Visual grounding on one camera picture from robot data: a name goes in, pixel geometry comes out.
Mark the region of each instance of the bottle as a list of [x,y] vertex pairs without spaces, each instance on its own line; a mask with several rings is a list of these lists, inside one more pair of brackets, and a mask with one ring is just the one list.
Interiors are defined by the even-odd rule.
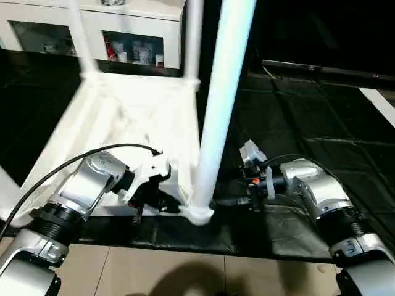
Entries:
[[106,45],[107,57],[110,61],[115,62],[117,60],[117,56],[115,55],[114,48],[112,48],[108,37],[104,37],[104,44]]

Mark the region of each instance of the wire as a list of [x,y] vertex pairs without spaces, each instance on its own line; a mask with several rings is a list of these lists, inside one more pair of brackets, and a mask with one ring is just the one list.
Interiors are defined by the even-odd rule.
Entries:
[[11,225],[12,220],[14,219],[15,215],[17,214],[17,212],[19,211],[20,207],[23,205],[23,203],[29,198],[29,196],[31,196],[31,194],[40,187],[40,185],[42,185],[45,181],[47,181],[50,177],[54,176],[57,172],[59,172],[60,170],[63,170],[65,167],[67,167],[68,165],[71,165],[72,163],[86,157],[92,154],[95,154],[97,152],[100,151],[104,151],[104,150],[108,150],[108,149],[112,149],[112,148],[118,148],[118,147],[137,147],[137,148],[142,148],[142,149],[147,149],[150,150],[153,154],[153,156],[159,155],[160,152],[158,150],[155,150],[154,148],[151,148],[149,146],[146,145],[142,145],[142,144],[130,144],[130,143],[123,143],[123,144],[113,144],[113,145],[108,145],[108,146],[104,146],[104,147],[100,147],[97,149],[93,149],[90,151],[87,151],[85,153],[82,153],[68,161],[66,161],[65,163],[63,163],[62,165],[59,165],[56,169],[52,170],[50,173],[48,173],[47,175],[45,175],[44,177],[42,177],[36,184],[34,184],[23,196],[22,198],[17,202],[16,206],[14,207],[14,209],[11,211],[10,215],[8,216],[6,222],[4,223],[4,226],[1,229],[0,232],[0,242],[2,240],[2,238],[4,237],[4,234],[6,233],[7,228]]

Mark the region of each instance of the beige floor tile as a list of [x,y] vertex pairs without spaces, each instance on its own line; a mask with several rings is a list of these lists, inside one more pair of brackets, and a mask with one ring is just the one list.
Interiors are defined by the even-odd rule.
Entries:
[[12,242],[12,238],[4,237],[0,242],[0,255],[6,250],[8,245]]
[[223,256],[112,247],[96,296],[213,296],[223,275]]
[[70,252],[60,268],[59,296],[94,296],[109,247],[70,245]]
[[333,265],[225,257],[227,292],[242,296],[339,295]]

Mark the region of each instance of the white tube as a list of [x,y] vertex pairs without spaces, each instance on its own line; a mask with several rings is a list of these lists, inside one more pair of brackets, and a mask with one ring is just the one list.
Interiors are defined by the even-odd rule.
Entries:
[[222,2],[192,207],[208,208],[214,193],[255,3]]
[[188,0],[187,3],[184,77],[191,80],[199,76],[203,4],[203,0]]
[[97,72],[98,67],[93,60],[89,51],[88,42],[84,26],[81,20],[80,8],[77,0],[69,0],[69,16],[70,16],[70,33],[73,38],[75,50],[78,54],[78,60],[81,66],[81,76],[85,77],[87,73]]

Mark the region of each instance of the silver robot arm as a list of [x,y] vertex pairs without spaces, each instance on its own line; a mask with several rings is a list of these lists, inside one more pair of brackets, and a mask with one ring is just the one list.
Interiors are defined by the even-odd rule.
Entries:
[[240,152],[244,170],[257,176],[250,192],[269,199],[274,193],[302,197],[334,263],[342,268],[336,280],[343,296],[395,295],[394,255],[353,206],[337,178],[304,158],[265,166],[265,154],[251,140]]
[[57,295],[61,281],[49,267],[63,263],[71,240],[102,195],[113,191],[127,204],[130,192],[135,193],[151,177],[158,182],[169,176],[170,166],[163,155],[134,171],[108,152],[85,157],[46,205],[31,211],[33,221],[0,257],[0,294]]

